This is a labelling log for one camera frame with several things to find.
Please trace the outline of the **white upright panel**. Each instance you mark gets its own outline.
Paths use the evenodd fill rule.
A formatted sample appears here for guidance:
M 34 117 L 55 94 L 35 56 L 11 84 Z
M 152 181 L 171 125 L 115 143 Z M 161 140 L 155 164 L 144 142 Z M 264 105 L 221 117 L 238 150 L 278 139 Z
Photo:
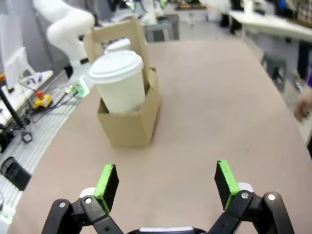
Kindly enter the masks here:
M 6 86 L 10 90 L 19 82 L 28 65 L 20 17 L 0 15 L 0 53 Z

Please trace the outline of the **white plastic cup lid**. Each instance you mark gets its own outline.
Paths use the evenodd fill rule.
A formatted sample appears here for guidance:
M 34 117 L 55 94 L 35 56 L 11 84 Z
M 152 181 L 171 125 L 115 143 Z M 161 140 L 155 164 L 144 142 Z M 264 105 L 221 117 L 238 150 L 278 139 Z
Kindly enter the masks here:
M 143 59 L 134 51 L 107 53 L 92 64 L 89 76 L 94 84 L 110 84 L 126 80 L 142 71 Z

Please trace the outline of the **right gripper black green left finger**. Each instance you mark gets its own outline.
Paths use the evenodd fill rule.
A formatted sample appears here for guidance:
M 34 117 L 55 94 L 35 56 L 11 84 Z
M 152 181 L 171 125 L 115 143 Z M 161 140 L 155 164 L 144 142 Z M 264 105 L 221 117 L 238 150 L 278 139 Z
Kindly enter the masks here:
M 41 234 L 80 234 L 86 226 L 97 234 L 125 234 L 110 217 L 118 184 L 116 165 L 106 164 L 91 195 L 53 202 Z

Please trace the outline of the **brown cardboard cup carrier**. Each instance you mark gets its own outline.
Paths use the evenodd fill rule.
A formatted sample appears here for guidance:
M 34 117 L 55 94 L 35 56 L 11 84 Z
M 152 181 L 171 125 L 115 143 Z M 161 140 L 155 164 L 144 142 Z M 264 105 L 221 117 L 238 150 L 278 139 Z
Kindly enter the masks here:
M 130 50 L 142 57 L 144 103 L 135 111 L 111 114 L 101 97 L 97 116 L 113 146 L 148 146 L 160 108 L 160 92 L 156 69 L 149 65 L 147 44 L 140 22 L 132 19 L 94 30 L 84 37 L 83 43 L 91 66 L 99 57 L 115 51 Z

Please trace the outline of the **green lit power strip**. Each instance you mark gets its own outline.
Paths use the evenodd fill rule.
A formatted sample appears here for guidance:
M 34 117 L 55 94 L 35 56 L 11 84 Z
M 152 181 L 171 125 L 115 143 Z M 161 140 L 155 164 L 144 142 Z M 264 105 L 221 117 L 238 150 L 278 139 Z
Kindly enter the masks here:
M 90 89 L 87 85 L 87 82 L 84 78 L 79 78 L 78 80 L 72 81 L 66 87 L 65 92 L 67 94 L 74 94 L 78 95 L 78 97 L 83 98 L 90 93 Z

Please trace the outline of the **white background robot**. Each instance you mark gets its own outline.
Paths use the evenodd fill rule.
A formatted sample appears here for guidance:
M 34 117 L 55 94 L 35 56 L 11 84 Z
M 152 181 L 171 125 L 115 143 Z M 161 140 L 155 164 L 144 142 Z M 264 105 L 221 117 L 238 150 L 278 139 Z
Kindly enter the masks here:
M 141 7 L 144 10 L 140 23 L 143 26 L 156 25 L 157 17 L 164 16 L 164 8 L 168 0 L 140 0 Z

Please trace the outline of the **long white work table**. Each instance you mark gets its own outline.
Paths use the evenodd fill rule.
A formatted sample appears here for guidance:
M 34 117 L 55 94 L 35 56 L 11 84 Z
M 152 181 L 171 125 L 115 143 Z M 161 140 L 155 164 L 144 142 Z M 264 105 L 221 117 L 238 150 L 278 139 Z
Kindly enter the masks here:
M 235 10 L 229 11 L 229 15 L 242 24 L 242 29 L 245 31 L 312 42 L 312 28 L 305 27 L 294 19 Z

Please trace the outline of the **black stand with foot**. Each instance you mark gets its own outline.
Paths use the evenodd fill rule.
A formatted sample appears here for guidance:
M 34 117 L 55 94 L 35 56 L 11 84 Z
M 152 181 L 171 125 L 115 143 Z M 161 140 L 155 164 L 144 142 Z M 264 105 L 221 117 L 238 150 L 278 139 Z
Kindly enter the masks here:
M 19 117 L 17 112 L 14 110 L 14 108 L 12 107 L 10 101 L 6 97 L 4 91 L 2 90 L 1 87 L 0 87 L 0 98 L 3 101 L 4 105 L 6 106 L 6 108 L 8 109 L 9 113 L 11 114 L 11 116 L 14 119 L 14 121 L 16 122 L 16 124 L 19 126 L 19 129 L 21 130 L 22 141 L 24 143 L 31 142 L 33 139 L 32 134 L 26 130 L 25 124 L 23 123 L 23 121 L 21 120 L 21 118 Z

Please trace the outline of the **yellow emergency stop button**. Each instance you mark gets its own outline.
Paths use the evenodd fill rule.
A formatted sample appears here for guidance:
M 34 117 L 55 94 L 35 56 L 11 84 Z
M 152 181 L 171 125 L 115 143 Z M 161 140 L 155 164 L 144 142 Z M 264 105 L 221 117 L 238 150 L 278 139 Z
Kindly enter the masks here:
M 35 109 L 48 108 L 52 104 L 52 97 L 50 94 L 45 94 L 42 90 L 36 92 L 37 99 L 34 102 Z

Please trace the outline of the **white paper cup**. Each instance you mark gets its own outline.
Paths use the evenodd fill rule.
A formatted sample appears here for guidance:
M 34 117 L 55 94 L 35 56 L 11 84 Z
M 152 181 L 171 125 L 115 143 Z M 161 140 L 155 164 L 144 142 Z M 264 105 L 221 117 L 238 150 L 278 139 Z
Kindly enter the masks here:
M 137 110 L 145 101 L 142 71 L 112 83 L 96 84 L 108 112 L 121 114 Z

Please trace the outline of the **grey cabinet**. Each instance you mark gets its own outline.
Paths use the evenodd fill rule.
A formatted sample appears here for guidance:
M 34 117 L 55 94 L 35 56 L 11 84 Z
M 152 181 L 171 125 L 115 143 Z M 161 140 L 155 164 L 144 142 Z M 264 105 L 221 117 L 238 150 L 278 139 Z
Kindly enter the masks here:
M 143 26 L 147 42 L 180 40 L 179 17 L 177 14 L 165 15 L 157 24 Z

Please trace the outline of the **person's left hand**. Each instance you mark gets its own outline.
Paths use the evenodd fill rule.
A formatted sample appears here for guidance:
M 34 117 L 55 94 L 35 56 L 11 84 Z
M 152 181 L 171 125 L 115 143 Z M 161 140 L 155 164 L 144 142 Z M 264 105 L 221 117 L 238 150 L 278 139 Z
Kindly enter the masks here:
M 309 115 L 312 110 L 312 88 L 306 86 L 302 93 L 298 95 L 296 106 L 294 109 L 294 117 L 297 121 L 302 122 L 304 118 Z

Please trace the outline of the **right gripper black green right finger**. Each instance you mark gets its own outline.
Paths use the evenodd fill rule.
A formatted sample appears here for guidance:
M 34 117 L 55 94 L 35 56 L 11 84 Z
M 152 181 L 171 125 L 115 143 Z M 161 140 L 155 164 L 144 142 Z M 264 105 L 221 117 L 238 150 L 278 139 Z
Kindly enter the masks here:
M 218 160 L 214 180 L 223 213 L 209 234 L 234 234 L 241 222 L 253 224 L 258 234 L 293 234 L 293 226 L 281 195 L 258 196 L 250 186 L 238 183 L 226 160 Z

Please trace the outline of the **black cylindrical lens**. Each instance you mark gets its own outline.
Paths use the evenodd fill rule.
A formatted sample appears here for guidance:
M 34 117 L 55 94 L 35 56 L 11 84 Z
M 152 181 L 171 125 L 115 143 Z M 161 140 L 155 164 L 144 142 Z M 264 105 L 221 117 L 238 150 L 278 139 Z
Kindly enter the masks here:
M 24 191 L 31 179 L 31 174 L 18 161 L 10 156 L 0 166 L 0 173 L 19 191 Z

